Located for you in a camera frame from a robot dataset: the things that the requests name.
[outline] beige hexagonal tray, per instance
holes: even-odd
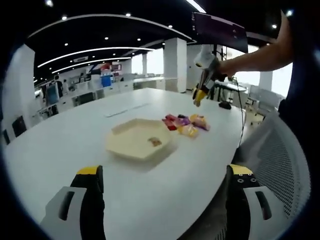
[[[106,149],[121,157],[147,161],[171,141],[171,133],[162,121],[136,118],[111,130]]]

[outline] computer monitor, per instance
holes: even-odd
[[[198,44],[217,44],[248,52],[247,33],[243,26],[200,12],[192,14],[192,22]]]

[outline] gray chair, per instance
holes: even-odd
[[[310,174],[296,136],[276,112],[268,114],[240,145],[233,162],[253,171],[283,203],[285,217],[292,223],[309,199]]]

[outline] black cable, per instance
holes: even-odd
[[[236,86],[238,88],[238,96],[239,96],[239,102],[240,102],[240,109],[241,109],[241,120],[242,120],[242,131],[241,131],[241,136],[240,136],[240,144],[242,142],[242,137],[244,135],[244,129],[245,129],[245,123],[244,123],[244,111],[242,109],[242,103],[241,103],[241,98],[240,98],[240,91],[239,91],[239,84],[238,81],[235,80]]]

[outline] table surface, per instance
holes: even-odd
[[[222,82],[222,81],[218,81],[218,80],[216,80],[214,82],[217,85],[224,86],[224,87],[228,88],[229,90],[236,91],[236,92],[238,92],[238,91],[245,92],[248,90],[247,88],[245,88],[243,86],[238,87],[237,85],[230,83],[230,82]]]
[[[160,120],[167,114],[204,115],[211,129],[200,130],[196,139],[171,132],[177,149],[157,165],[129,164],[106,152],[106,135],[114,126],[133,118]],[[236,107],[226,110],[204,99],[197,108],[189,95],[145,88],[39,123],[5,147],[5,162],[17,196],[37,223],[46,204],[71,184],[79,169],[102,165],[106,238],[176,240],[220,187],[239,145],[241,117]]]

